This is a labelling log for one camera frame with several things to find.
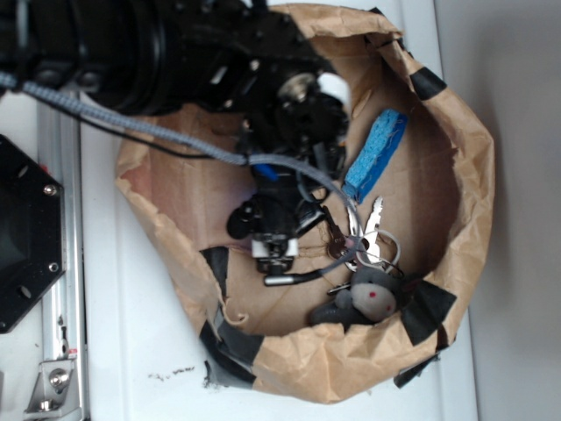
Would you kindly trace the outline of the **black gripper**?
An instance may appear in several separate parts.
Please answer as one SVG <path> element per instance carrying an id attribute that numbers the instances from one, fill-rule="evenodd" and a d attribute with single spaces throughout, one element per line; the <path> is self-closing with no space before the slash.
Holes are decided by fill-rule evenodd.
<path id="1" fill-rule="evenodd" d="M 255 192 L 227 222 L 234 239 L 251 241 L 252 257 L 268 287 L 315 280 L 321 269 L 295 274 L 298 240 L 325 219 L 315 190 L 341 174 L 351 89 L 332 72 L 300 73 L 249 114 L 241 150 L 255 162 Z"/>

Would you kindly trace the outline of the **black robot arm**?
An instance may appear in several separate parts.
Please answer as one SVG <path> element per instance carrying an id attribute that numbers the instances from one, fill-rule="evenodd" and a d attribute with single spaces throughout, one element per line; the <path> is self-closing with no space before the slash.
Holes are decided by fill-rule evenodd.
<path id="1" fill-rule="evenodd" d="M 1 88 L 74 118 L 248 167 L 253 196 L 230 216 L 268 286 L 295 274 L 298 240 L 335 190 L 351 90 L 296 22 L 264 1 L 4 1 Z"/>

